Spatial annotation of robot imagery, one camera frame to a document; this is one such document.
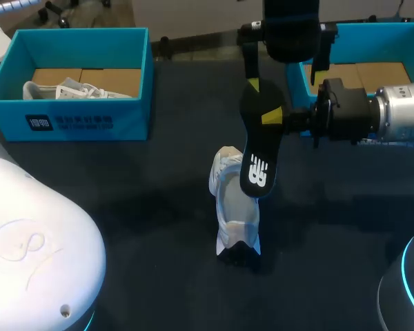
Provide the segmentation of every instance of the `dark tabletop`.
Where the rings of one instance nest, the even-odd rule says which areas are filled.
[[[156,63],[146,142],[5,143],[95,220],[107,273],[93,330],[380,330],[376,293],[414,234],[414,149],[290,135],[260,201],[259,273],[217,261],[213,157],[243,149],[240,61]],[[285,88],[284,67],[261,74]]]

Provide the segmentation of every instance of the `engraved logo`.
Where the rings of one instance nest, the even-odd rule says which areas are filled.
[[[49,230],[32,219],[17,219],[0,226],[0,272],[26,277],[26,289],[37,269],[61,249]]]

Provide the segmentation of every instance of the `blue box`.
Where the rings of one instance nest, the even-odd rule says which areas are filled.
[[[23,85],[36,68],[141,68],[139,94],[132,99],[22,100]],[[146,140],[152,85],[146,28],[20,30],[0,65],[0,129],[7,141]],[[61,117],[81,119],[81,124],[57,123]],[[48,125],[34,130],[31,119]]]
[[[337,27],[339,37],[331,48],[331,63],[402,62],[414,83],[414,23],[341,23]],[[316,102],[317,95],[310,92],[304,71],[304,64],[312,62],[287,66],[294,108]]]

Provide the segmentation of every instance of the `cardboard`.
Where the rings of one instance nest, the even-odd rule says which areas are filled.
[[[382,86],[411,83],[402,63],[358,63],[356,66],[367,93],[375,93]]]
[[[141,69],[104,69],[103,89],[138,97],[141,85]]]
[[[66,77],[79,81],[81,69],[76,68],[48,68],[35,69],[32,81],[38,85],[53,86],[63,83]]]
[[[138,97],[141,69],[36,69],[32,81],[39,85],[59,85],[66,77],[106,91]]]
[[[375,93],[382,86],[406,85],[411,80],[400,62],[331,64],[330,70],[316,73],[315,85],[311,85],[311,64],[304,65],[311,93],[317,94],[324,79],[340,78],[346,88],[364,88]]]
[[[104,88],[103,69],[83,69],[79,82],[87,83],[97,88]]]
[[[313,94],[317,94],[319,84],[324,82],[324,79],[340,78],[346,88],[361,88],[362,81],[357,73],[355,64],[330,64],[330,69],[325,72],[317,73],[315,75],[315,85],[311,85],[311,64],[304,66],[308,87]]]

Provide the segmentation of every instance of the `white sneaker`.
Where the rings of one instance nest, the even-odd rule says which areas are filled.
[[[128,95],[105,91],[90,84],[66,78],[61,85],[39,86],[27,81],[23,86],[23,100],[34,99],[115,99],[132,98]]]
[[[239,184],[242,153],[234,147],[223,147],[215,155],[208,188],[216,197],[219,231],[216,254],[232,248],[239,241],[261,254],[259,245],[259,206],[245,195]]]

